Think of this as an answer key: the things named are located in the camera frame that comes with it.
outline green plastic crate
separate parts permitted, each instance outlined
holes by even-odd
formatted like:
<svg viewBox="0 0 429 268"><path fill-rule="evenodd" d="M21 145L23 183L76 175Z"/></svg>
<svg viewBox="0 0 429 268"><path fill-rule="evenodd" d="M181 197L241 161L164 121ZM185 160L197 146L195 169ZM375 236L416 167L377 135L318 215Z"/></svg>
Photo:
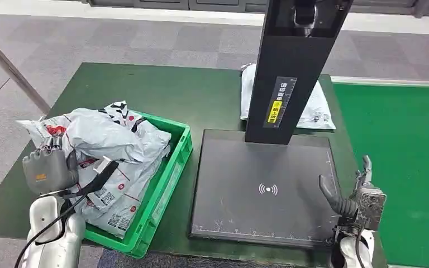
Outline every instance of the green plastic crate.
<svg viewBox="0 0 429 268"><path fill-rule="evenodd" d="M117 238L88 223L85 238L140 259L147 253L149 244L154 238L160 219L193 150L193 145L189 126L150 114L137 113L147 118L158 129L171 133L169 142L171 152L150 180L142 203L124 239Z"/></svg>

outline black vertical pole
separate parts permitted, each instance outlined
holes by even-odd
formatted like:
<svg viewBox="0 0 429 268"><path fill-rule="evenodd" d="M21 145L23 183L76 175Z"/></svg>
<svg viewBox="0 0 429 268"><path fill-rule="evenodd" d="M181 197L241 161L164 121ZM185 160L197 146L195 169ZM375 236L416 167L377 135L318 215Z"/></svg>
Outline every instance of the black vertical pole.
<svg viewBox="0 0 429 268"><path fill-rule="evenodd" d="M288 144L352 0L269 0L246 142Z"/></svg>

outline gray carpet floor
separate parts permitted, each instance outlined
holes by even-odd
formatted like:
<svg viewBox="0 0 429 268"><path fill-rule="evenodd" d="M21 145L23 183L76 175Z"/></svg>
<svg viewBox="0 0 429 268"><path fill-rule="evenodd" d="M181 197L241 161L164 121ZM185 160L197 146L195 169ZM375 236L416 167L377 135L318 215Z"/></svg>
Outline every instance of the gray carpet floor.
<svg viewBox="0 0 429 268"><path fill-rule="evenodd" d="M260 34L261 27L254 26L0 15L0 48L50 104L81 62L238 69L256 60ZM429 35L342 31L323 72L429 80ZM0 69L0 183L29 141L15 120L41 115ZM0 267L12 266L23 244L0 238ZM96 267L102 252L84 247L80 267ZM105 256L115 262L101 267L195 267L206 261L159 255L135 261L110 252ZM222 261L210 265L204 266L226 266Z"/></svg>

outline warning sticker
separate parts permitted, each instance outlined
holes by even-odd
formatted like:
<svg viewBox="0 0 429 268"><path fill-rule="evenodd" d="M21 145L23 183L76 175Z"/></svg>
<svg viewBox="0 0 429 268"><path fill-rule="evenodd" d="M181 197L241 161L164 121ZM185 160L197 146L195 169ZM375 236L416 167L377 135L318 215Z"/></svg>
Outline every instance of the warning sticker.
<svg viewBox="0 0 429 268"><path fill-rule="evenodd" d="M296 83L297 78L295 77L277 77L270 98L270 106L266 112L264 127L279 128Z"/></svg>
<svg viewBox="0 0 429 268"><path fill-rule="evenodd" d="M282 106L282 101L276 100L272 104L272 109L270 109L269 119L267 119L267 122L269 123L275 123L275 120L277 120L277 116L279 115L280 108Z"/></svg>

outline nfc symbol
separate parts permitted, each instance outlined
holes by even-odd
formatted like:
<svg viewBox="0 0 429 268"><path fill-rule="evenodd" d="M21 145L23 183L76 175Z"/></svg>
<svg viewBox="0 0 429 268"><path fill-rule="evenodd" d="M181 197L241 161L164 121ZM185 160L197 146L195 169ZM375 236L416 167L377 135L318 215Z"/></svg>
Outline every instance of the nfc symbol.
<svg viewBox="0 0 429 268"><path fill-rule="evenodd" d="M264 184L259 184L259 193L264 194L265 192L271 192L273 195L277 195L279 190L277 189L277 185L272 185L272 187L266 187Z"/></svg>

